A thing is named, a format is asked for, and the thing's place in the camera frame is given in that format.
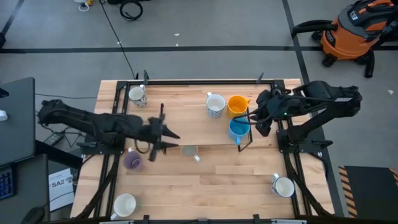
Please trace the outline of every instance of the blue mug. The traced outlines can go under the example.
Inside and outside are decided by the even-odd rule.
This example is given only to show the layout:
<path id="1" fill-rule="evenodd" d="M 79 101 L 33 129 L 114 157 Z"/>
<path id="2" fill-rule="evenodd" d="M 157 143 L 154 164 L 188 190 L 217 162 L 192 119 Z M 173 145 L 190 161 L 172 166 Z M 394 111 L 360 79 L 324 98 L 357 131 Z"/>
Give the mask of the blue mug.
<path id="1" fill-rule="evenodd" d="M 238 118 L 236 120 L 245 121 L 245 122 L 248 121 L 246 118 Z M 247 135 L 249 131 L 250 131 L 250 124 L 241 124 L 235 122 L 233 119 L 229 121 L 228 134 L 232 140 L 235 140 L 235 144 L 240 145 L 241 139 L 245 137 L 245 135 Z"/>

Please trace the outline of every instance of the white mug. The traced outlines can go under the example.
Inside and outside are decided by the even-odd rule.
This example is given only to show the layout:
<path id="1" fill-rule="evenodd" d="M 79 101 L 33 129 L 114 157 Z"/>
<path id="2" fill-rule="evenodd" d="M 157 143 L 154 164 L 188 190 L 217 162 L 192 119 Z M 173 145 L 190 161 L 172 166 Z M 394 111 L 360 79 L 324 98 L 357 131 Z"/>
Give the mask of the white mug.
<path id="1" fill-rule="evenodd" d="M 271 192 L 280 197 L 290 197 L 294 193 L 294 184 L 287 177 L 273 174 L 271 179 Z"/>
<path id="2" fill-rule="evenodd" d="M 111 220 L 117 220 L 120 217 L 128 217 L 136 209 L 137 201 L 134 196 L 129 193 L 119 195 L 113 203 L 114 213 Z"/>
<path id="3" fill-rule="evenodd" d="M 195 161 L 200 162 L 200 157 L 198 156 L 198 146 L 182 146 L 181 153 L 187 157 L 193 157 Z"/>
<path id="4" fill-rule="evenodd" d="M 129 98 L 139 107 L 146 106 L 147 96 L 145 95 L 145 85 L 139 85 L 132 88 L 129 91 Z"/>
<path id="5" fill-rule="evenodd" d="M 211 118 L 219 118 L 225 109 L 225 99 L 219 94 L 207 93 L 207 114 Z"/>

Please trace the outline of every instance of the gray floor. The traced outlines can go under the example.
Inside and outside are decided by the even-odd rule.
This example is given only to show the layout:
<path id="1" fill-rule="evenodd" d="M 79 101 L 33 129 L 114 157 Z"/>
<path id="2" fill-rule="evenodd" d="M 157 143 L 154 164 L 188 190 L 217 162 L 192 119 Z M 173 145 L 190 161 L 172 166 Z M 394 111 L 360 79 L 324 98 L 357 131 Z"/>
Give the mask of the gray floor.
<path id="1" fill-rule="evenodd" d="M 310 19 L 334 19 L 355 0 L 289 0 L 295 24 Z M 17 0 L 0 1 L 0 29 Z M 116 6 L 106 12 L 124 47 L 175 47 L 220 45 L 293 46 L 280 0 L 152 0 L 143 2 L 144 14 L 136 22 L 124 21 Z M 80 12 L 72 0 L 25 0 L 6 35 L 4 49 L 69 49 L 119 47 L 98 1 Z M 300 34 L 301 46 L 315 45 Z M 294 51 L 186 51 L 128 52 L 135 73 L 156 78 L 301 78 Z M 324 125 L 333 167 L 338 165 L 392 167 L 398 170 L 396 109 L 398 77 L 396 51 L 377 51 L 374 78 L 363 77 L 364 67 L 337 62 L 321 65 L 321 52 L 303 52 L 310 80 L 331 85 L 356 85 L 363 95 L 361 111 L 353 118 L 335 119 Z M 36 79 L 36 92 L 50 95 L 96 96 L 101 80 L 132 79 L 121 52 L 0 54 L 0 82 L 24 77 Z M 42 100 L 36 97 L 36 109 Z M 64 102 L 93 111 L 95 100 Z M 61 130 L 63 126 L 54 126 Z M 40 126 L 37 139 L 50 133 Z M 66 142 L 59 146 L 70 149 Z"/>

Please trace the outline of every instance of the striped hazard tape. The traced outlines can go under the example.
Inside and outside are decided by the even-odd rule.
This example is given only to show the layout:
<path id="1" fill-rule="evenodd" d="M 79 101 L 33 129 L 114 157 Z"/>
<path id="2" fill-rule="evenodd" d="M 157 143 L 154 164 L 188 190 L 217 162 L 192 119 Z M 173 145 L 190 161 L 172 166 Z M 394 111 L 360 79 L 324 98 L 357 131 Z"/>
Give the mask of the striped hazard tape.
<path id="1" fill-rule="evenodd" d="M 344 166 L 339 166 L 338 172 L 340 173 L 341 185 L 343 186 L 344 197 L 348 208 L 348 215 L 350 218 L 356 218 L 358 213 L 356 212 L 354 196 L 351 191 L 351 187 L 349 186 L 347 170 Z"/>
<path id="2" fill-rule="evenodd" d="M 396 180 L 396 185 L 398 187 L 398 173 L 394 169 L 389 168 L 390 171 L 392 172 L 392 175 L 394 176 L 394 179 Z"/>

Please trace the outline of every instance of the wooden table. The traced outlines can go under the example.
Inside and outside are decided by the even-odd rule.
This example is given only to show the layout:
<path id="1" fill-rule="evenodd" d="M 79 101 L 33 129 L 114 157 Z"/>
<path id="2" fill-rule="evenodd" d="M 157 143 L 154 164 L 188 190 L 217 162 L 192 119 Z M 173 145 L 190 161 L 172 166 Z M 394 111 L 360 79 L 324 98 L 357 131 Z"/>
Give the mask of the wooden table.
<path id="1" fill-rule="evenodd" d="M 286 79 L 284 82 L 288 89 L 301 85 L 299 79 Z M 95 113 L 111 113 L 116 83 L 116 80 L 101 82 Z M 284 158 L 277 146 L 275 122 L 266 138 L 252 127 L 253 143 L 239 153 L 235 145 L 220 145 L 220 142 L 214 142 L 211 136 L 199 142 L 197 136 L 191 136 L 192 132 L 185 131 L 183 126 L 177 125 L 176 119 L 183 117 L 171 112 L 182 107 L 184 114 L 184 106 L 194 104 L 198 107 L 198 113 L 206 113 L 204 102 L 208 91 L 221 94 L 226 99 L 239 93 L 251 99 L 249 108 L 253 110 L 257 108 L 258 94 L 267 86 L 176 87 L 147 86 L 147 107 L 137 108 L 129 103 L 127 113 L 134 113 L 143 118 L 157 117 L 160 104 L 164 103 L 168 127 L 182 137 L 179 144 L 201 144 L 198 153 L 201 162 L 196 163 L 193 159 L 182 156 L 178 147 L 167 149 L 166 155 L 158 153 L 155 162 L 145 159 L 144 169 L 140 172 L 126 170 L 120 163 L 114 198 L 128 192 L 136 196 L 141 205 L 127 219 L 142 220 L 144 215 L 150 215 L 151 220 L 248 219 L 252 218 L 253 214 L 259 214 L 261 218 L 293 218 L 291 199 L 271 194 L 271 175 L 278 173 L 286 176 Z M 123 96 L 121 94 L 119 105 L 123 102 Z M 194 117 L 191 116 L 183 119 L 194 122 Z M 293 122 L 302 124 L 308 119 L 309 115 L 299 116 L 293 118 Z M 131 140 L 126 141 L 125 148 L 128 147 L 133 147 Z M 82 167 L 71 217 L 78 215 L 96 192 L 102 161 L 102 155 L 94 156 Z M 301 161 L 307 187 L 323 207 L 333 213 L 322 163 L 308 154 L 301 154 Z M 300 212 L 304 214 L 303 200 L 298 187 L 296 192 Z M 107 198 L 108 191 L 103 197 L 101 215 L 105 214 Z"/>

